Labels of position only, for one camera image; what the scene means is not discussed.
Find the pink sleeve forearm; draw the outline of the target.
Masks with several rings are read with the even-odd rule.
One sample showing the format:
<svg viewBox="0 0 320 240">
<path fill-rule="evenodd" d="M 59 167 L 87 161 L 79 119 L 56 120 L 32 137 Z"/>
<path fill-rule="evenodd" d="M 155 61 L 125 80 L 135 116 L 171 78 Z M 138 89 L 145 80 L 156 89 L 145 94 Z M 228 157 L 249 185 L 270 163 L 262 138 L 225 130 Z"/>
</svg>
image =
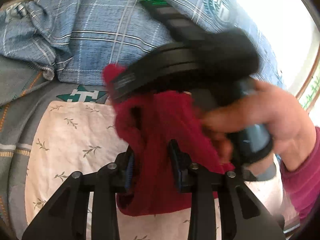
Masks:
<svg viewBox="0 0 320 240">
<path fill-rule="evenodd" d="M 280 165 L 283 188 L 289 194 L 301 222 L 308 217 L 319 196 L 319 127 L 316 127 L 316 135 L 313 151 L 297 170 L 290 172 L 284 164 Z"/>
</svg>

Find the person's right hand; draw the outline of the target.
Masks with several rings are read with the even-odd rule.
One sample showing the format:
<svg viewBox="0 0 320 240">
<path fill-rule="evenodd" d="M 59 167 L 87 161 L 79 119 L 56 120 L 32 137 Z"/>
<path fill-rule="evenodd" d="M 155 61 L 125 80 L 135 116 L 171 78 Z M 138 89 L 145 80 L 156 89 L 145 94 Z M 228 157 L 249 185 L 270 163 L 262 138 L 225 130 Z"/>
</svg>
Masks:
<svg viewBox="0 0 320 240">
<path fill-rule="evenodd" d="M 280 155 L 288 171 L 295 171 L 313 151 L 315 126 L 292 94 L 266 82 L 254 84 L 254 94 L 204 114 L 202 125 L 224 164 L 231 161 L 233 152 L 226 135 L 264 124 L 273 138 L 273 152 Z"/>
</svg>

